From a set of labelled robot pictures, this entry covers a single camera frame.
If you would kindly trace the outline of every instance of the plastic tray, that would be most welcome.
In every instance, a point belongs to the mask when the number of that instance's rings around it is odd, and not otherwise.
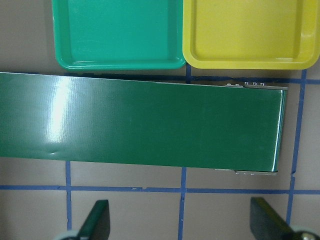
[[[184,0],[183,55],[200,69],[305,69],[319,15],[319,0]]]
[[[177,69],[183,0],[52,0],[56,59],[69,70]]]

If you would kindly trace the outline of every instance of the blue tape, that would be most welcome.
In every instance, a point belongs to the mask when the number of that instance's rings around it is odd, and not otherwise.
[[[181,169],[181,197],[179,205],[179,224],[178,224],[178,240],[183,239],[184,218],[185,218],[185,196],[186,196],[187,168]]]
[[[305,81],[306,84],[310,84],[310,85],[319,85],[320,84],[320,80],[312,80],[312,79],[307,79]]]
[[[193,194],[288,194],[289,190],[187,188],[186,192],[193,193]]]
[[[191,66],[190,64],[186,64],[185,65],[185,83],[186,84],[191,84],[191,80],[192,80],[192,73],[191,73]]]
[[[59,190],[65,191],[65,186],[55,185],[0,185],[0,190]]]
[[[66,228],[72,229],[72,201],[71,201],[71,163],[65,162],[65,187],[66,187]]]
[[[180,193],[180,188],[169,187],[134,187],[134,186],[72,186],[72,191],[97,192],[145,192],[145,193]]]
[[[286,211],[286,223],[288,225],[291,222],[292,206],[294,201],[294,189],[295,189],[295,182],[296,182],[295,173],[297,171],[302,116],[304,111],[306,77],[307,77],[307,70],[305,69],[305,70],[302,70],[302,73],[301,73],[298,113],[296,117],[294,148],[293,148],[292,167],[291,167],[291,176],[290,176],[290,188],[289,188],[288,206]]]
[[[320,195],[320,190],[293,190],[293,194],[301,195]]]

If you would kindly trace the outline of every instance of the green tray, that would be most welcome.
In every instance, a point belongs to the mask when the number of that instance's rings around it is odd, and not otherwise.
[[[55,54],[68,70],[178,69],[183,0],[52,0]]]
[[[0,73],[0,156],[276,172],[286,94]]]

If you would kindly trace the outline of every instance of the beige tile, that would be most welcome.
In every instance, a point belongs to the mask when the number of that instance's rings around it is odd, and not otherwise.
[[[52,22],[51,1],[1,1],[1,71],[65,72],[55,60]]]
[[[306,78],[320,80],[320,58],[312,67],[307,69]]]
[[[73,186],[180,188],[181,168],[100,162],[71,162]]]
[[[66,192],[0,190],[0,239],[52,240],[67,229]]]
[[[291,225],[300,226],[320,235],[320,195],[295,195],[293,198]]]
[[[193,76],[219,76],[232,78],[301,78],[301,70],[264,70],[264,69],[191,69]]]
[[[320,85],[306,85],[295,189],[320,190]]]
[[[109,200],[109,240],[176,240],[179,193],[72,192],[72,227],[79,229],[97,200]]]
[[[66,163],[0,157],[0,185],[66,185]]]
[[[184,205],[184,240],[246,239],[250,231],[250,198],[263,197],[286,218],[288,195],[187,193]]]
[[[276,176],[244,175],[235,174],[234,171],[188,168],[187,187],[205,189],[289,189],[295,144],[299,92],[299,84],[290,84],[288,86],[278,173]]]

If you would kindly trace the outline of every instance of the floor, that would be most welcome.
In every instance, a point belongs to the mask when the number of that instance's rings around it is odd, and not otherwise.
[[[55,60],[51,1],[0,0],[0,71],[72,75]],[[110,240],[253,240],[250,197],[320,233],[320,60],[306,70],[88,72],[111,78],[287,86],[279,172],[0,158],[0,239],[52,240],[110,202]]]

